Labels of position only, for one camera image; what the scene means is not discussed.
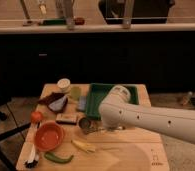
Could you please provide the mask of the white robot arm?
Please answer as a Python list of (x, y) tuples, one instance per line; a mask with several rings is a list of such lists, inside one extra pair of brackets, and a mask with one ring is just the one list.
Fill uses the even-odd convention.
[(195, 144), (195, 110), (134, 105), (130, 97), (126, 87), (115, 85), (101, 101), (98, 111), (106, 128), (136, 126)]

